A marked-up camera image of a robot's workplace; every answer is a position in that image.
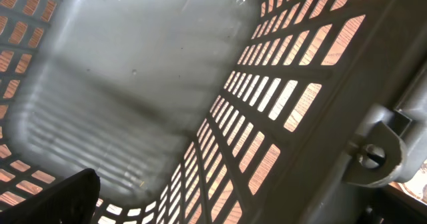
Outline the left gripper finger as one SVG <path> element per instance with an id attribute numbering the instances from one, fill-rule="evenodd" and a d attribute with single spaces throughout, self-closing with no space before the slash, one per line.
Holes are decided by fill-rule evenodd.
<path id="1" fill-rule="evenodd" d="M 84 169 L 1 212 L 1 224 L 88 224 L 100 187 L 95 170 Z"/>

